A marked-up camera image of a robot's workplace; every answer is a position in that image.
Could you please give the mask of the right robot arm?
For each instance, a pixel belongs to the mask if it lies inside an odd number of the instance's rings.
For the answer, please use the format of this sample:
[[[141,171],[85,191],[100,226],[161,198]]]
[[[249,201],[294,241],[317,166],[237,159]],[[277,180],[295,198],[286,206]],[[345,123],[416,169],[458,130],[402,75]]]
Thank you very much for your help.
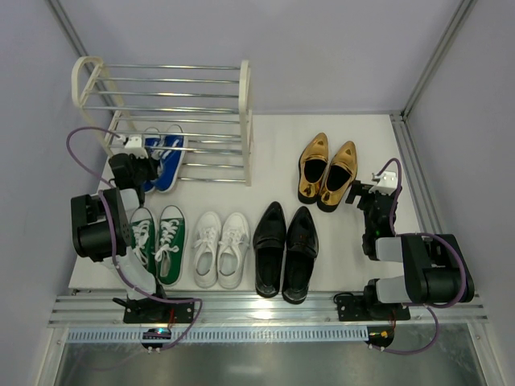
[[[357,318],[386,320],[398,316],[410,318],[402,309],[415,305],[453,306],[471,302],[475,285],[457,239],[452,234],[395,236],[390,220],[395,218],[395,193],[389,187],[352,183],[346,203],[359,199],[365,232],[364,254],[372,261],[402,264],[398,277],[372,279],[360,295],[350,295],[349,304],[341,308],[355,312]]]

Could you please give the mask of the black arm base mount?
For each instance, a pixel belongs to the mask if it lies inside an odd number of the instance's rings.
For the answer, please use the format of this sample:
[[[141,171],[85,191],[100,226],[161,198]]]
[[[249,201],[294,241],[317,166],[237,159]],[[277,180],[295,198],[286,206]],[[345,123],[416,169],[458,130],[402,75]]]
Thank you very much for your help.
[[[113,298],[113,302],[124,309],[123,322],[126,324],[148,323],[190,323],[193,319],[195,303],[191,298],[174,298],[175,303],[156,302],[149,298],[130,300]]]

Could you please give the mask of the white sneaker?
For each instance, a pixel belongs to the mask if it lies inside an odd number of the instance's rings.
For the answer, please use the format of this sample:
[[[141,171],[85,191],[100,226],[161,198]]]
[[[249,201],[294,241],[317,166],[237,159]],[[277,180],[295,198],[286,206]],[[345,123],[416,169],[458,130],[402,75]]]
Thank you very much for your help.
[[[221,235],[220,217],[205,212],[197,221],[192,241],[193,277],[195,283],[208,289],[217,282],[217,249]]]
[[[247,219],[240,212],[232,213],[222,227],[218,246],[218,282],[222,288],[234,290],[240,285],[249,242]]]

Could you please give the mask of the cream metal shoe rack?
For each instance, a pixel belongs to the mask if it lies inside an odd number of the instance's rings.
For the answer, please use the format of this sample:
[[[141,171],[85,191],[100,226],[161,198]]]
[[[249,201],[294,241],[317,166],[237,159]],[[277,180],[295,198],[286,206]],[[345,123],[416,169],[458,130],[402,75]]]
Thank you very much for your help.
[[[161,135],[180,125],[187,138],[179,178],[213,183],[252,183],[251,65],[110,64],[82,56],[72,67],[73,104],[85,123],[98,127],[108,157],[113,141]]]

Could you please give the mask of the blue canvas sneaker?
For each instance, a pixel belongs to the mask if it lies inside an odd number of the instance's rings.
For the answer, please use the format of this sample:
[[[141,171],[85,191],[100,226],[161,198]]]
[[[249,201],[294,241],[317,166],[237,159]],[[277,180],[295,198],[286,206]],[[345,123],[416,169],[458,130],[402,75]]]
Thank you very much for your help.
[[[155,189],[155,182],[159,180],[162,174],[162,157],[168,151],[163,147],[167,146],[166,140],[168,136],[161,135],[158,128],[151,126],[145,129],[145,146],[150,158],[150,165],[154,168],[152,176],[143,184],[146,193]]]
[[[179,168],[182,165],[187,147],[187,138],[183,135],[180,125],[174,124],[169,128],[170,135],[162,136],[156,143],[153,155],[159,161],[158,178],[154,188],[162,193],[169,192],[175,185]]]

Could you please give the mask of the green canvas sneaker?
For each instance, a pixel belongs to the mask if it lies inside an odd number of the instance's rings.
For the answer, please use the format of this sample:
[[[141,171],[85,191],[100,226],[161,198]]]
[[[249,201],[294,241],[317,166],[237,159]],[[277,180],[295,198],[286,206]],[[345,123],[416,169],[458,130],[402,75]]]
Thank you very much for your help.
[[[131,248],[143,267],[156,276],[155,219],[145,207],[138,208],[130,217]]]
[[[180,279],[186,242],[183,212],[174,205],[165,207],[159,219],[158,249],[154,255],[156,275],[162,285],[175,285]]]

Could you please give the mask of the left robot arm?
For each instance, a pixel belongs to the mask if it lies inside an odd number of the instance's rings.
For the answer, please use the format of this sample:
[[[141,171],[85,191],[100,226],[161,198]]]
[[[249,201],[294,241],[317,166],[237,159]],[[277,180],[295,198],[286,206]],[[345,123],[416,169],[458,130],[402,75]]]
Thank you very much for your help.
[[[113,301],[131,316],[164,307],[165,294],[150,271],[155,222],[144,208],[145,183],[157,178],[157,162],[132,154],[109,159],[114,186],[71,199],[72,242],[80,257],[108,268],[122,280],[126,298]]]

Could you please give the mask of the black loafer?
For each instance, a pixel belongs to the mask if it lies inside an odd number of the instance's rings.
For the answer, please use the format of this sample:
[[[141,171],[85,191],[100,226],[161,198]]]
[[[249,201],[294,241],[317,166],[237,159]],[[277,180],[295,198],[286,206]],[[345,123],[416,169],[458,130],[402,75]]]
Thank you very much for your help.
[[[282,296],[298,305],[307,298],[315,261],[319,254],[319,238],[309,209],[300,207],[286,234],[286,262]]]
[[[274,201],[265,210],[253,234],[255,290],[263,298],[274,297],[280,289],[285,242],[283,209]]]

